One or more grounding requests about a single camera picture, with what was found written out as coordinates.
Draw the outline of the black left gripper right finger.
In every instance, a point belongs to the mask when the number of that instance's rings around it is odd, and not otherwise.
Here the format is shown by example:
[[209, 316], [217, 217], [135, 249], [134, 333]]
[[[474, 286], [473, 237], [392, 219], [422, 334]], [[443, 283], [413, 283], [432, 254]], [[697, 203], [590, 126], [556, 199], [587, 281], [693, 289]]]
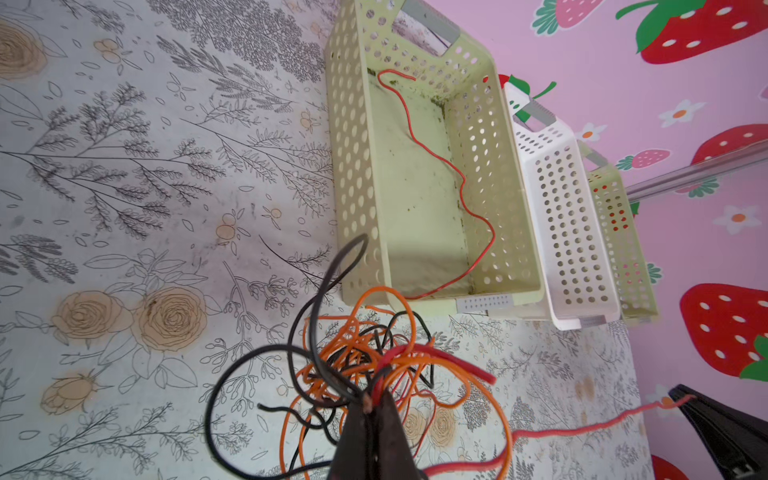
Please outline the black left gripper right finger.
[[425, 479], [416, 466], [395, 401], [382, 394], [373, 409], [373, 478], [379, 480]]

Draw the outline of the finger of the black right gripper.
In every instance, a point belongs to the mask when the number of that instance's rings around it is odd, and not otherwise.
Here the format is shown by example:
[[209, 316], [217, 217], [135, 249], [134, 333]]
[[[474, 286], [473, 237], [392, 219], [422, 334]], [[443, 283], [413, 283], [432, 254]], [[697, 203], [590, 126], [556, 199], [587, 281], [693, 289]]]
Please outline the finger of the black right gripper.
[[767, 478], [767, 422], [683, 384], [668, 395], [692, 425], [724, 479]]

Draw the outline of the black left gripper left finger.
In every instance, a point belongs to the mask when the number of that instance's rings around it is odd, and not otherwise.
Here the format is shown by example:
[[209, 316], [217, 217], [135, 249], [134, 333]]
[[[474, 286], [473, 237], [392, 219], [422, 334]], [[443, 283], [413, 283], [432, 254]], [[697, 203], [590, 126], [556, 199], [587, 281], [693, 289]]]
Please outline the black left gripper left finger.
[[350, 403], [342, 433], [329, 467], [328, 480], [364, 480], [374, 478], [373, 404], [364, 393]]

